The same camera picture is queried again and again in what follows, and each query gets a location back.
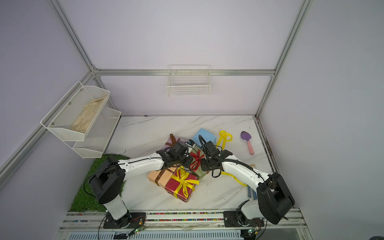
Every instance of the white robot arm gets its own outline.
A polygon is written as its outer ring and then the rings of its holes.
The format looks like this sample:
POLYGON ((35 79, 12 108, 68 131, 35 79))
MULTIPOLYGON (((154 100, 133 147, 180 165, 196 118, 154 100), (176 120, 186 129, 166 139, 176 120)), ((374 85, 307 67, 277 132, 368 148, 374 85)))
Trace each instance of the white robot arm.
MULTIPOLYGON (((129 218, 129 211, 118 194, 122 182, 135 175, 164 169, 174 164, 188 168, 192 161, 189 153, 193 145, 194 142, 191 140, 188 143, 178 142, 169 152, 162 150, 149 156, 129 160, 105 160, 99 169, 106 169, 96 173, 89 182, 98 202, 108 209, 113 219, 129 218)), ((258 201, 244 202, 238 208, 241 212, 241 216, 238 217, 240 223, 246 224, 247 220, 265 217, 277 224, 293 207, 295 203, 293 197, 279 174, 268 175, 254 169, 240 162, 231 152, 219 151, 211 142, 203 144, 203 151, 208 156, 201 160, 203 171, 220 169, 231 173, 257 191, 258 201)))

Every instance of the yellow ribbon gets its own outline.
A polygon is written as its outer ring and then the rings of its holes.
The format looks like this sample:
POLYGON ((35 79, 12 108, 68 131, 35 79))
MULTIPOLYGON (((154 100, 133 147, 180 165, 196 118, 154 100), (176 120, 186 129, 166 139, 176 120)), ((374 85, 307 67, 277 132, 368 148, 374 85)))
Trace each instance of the yellow ribbon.
POLYGON ((235 176, 233 176, 233 175, 230 174, 230 173, 227 173, 227 172, 221 172, 221 174, 231 176, 231 177, 233 177, 238 183, 240 183, 241 185, 243 185, 243 186, 247 186, 246 184, 244 184, 244 183, 242 183, 241 181, 239 181, 235 176))
POLYGON ((224 130, 221 130, 219 135, 220 135, 220 138, 218 139, 216 145, 220 145, 221 141, 223 141, 223 149, 224 149, 225 143, 232 141, 232 135, 230 133, 227 133, 224 130))
POLYGON ((181 169, 181 168, 178 168, 176 170, 176 174, 177 174, 177 177, 175 175, 172 175, 171 178, 173 178, 176 181, 178 181, 180 183, 180 185, 173 192, 173 195, 175 196, 175 198, 177 198, 177 194, 179 193, 180 189, 183 188, 183 194, 184 194, 184 196, 186 198, 188 198, 188 189, 187 189, 187 187, 189 187, 190 189, 192 189, 192 191, 194 191, 195 187, 192 184, 199 184, 199 181, 198 180, 193 180, 193 179, 186 180, 186 178, 189 175, 189 172, 186 172, 184 169, 181 169))

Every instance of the marble tabletop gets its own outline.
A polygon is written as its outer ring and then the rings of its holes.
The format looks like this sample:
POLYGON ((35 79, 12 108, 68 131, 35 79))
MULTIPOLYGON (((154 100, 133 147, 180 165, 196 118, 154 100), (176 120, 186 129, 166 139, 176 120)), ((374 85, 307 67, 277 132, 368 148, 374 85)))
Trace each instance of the marble tabletop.
MULTIPOLYGON (((169 134, 182 139, 192 138, 200 128, 216 135, 225 130, 233 140, 225 149, 240 161, 254 164, 260 171, 272 173, 264 147, 261 143, 253 116, 157 116, 121 117, 108 146, 108 153, 124 154, 130 158, 142 157, 160 150, 169 134), (255 154, 250 155, 247 142, 240 138, 248 132, 255 154)), ((207 174, 195 187, 188 203, 176 199, 163 188, 150 182, 148 173, 127 180, 122 199, 129 210, 197 210, 234 209, 247 200, 247 187, 240 185, 231 176, 213 178, 207 174)))

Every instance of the beige cloth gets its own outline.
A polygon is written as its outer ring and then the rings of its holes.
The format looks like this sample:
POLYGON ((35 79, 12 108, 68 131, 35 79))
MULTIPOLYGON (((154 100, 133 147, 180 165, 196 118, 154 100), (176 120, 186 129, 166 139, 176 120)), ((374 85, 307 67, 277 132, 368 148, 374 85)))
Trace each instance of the beige cloth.
POLYGON ((106 97, 94 98, 89 103, 85 104, 82 113, 76 118, 71 126, 71 130, 85 133, 89 128, 92 120, 99 111, 106 97))

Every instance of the wire basket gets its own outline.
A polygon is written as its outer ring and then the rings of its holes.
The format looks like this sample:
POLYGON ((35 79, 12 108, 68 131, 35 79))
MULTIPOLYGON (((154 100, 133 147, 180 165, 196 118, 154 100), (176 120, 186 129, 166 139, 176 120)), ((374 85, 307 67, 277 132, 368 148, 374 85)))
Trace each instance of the wire basket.
POLYGON ((95 123, 95 119, 108 102, 109 94, 109 91, 96 86, 81 85, 78 91, 73 95, 73 97, 71 97, 65 107, 60 110, 48 126, 45 126, 42 121, 40 123, 62 141, 84 141, 89 133, 89 130, 95 123), (71 130, 70 128, 72 124, 82 113, 85 105, 92 99, 102 97, 105 97, 105 99, 100 103, 97 113, 91 120, 85 132, 82 133, 71 130))
POLYGON ((211 81, 209 66, 189 65, 196 67, 195 70, 170 69, 167 83, 168 96, 196 96, 209 95, 211 92, 211 81))
POLYGON ((120 115, 120 111, 104 107, 85 141, 76 142, 72 149, 82 158, 101 158, 120 115))

